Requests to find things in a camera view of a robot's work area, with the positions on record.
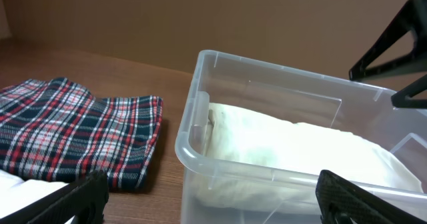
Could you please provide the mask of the cream cloth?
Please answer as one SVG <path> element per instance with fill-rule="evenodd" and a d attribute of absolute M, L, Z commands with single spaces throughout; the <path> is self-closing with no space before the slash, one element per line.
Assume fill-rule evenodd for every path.
<path fill-rule="evenodd" d="M 421 181 L 393 154 L 351 132 L 309 123 L 291 123 L 249 109 L 210 103 L 203 154 L 235 161 L 317 175 L 327 169 L 361 183 L 422 192 Z M 248 211 L 312 214 L 313 191 L 268 187 L 220 179 L 208 188 L 207 177 L 194 180 L 204 205 Z"/>

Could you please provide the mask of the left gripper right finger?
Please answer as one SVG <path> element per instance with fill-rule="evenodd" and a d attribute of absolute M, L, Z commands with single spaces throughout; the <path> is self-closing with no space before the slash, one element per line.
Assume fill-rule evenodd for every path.
<path fill-rule="evenodd" d="M 316 198 L 322 224 L 426 224 L 329 170 L 320 172 Z"/>

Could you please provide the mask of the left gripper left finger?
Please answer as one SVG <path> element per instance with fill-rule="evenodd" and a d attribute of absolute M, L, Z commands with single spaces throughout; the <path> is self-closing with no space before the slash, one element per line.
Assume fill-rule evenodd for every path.
<path fill-rule="evenodd" d="M 66 223 L 102 224 L 109 200 L 107 174 L 93 171 L 46 197 L 4 217 L 1 224 Z"/>

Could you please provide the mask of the red navy plaid cloth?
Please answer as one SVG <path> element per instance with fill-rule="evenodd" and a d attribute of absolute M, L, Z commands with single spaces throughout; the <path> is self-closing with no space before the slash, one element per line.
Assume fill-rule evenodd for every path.
<path fill-rule="evenodd" d="M 162 117 L 155 95 L 98 98 L 64 77 L 28 79 L 1 90 L 1 169 L 64 183 L 102 171 L 110 189 L 140 189 Z"/>

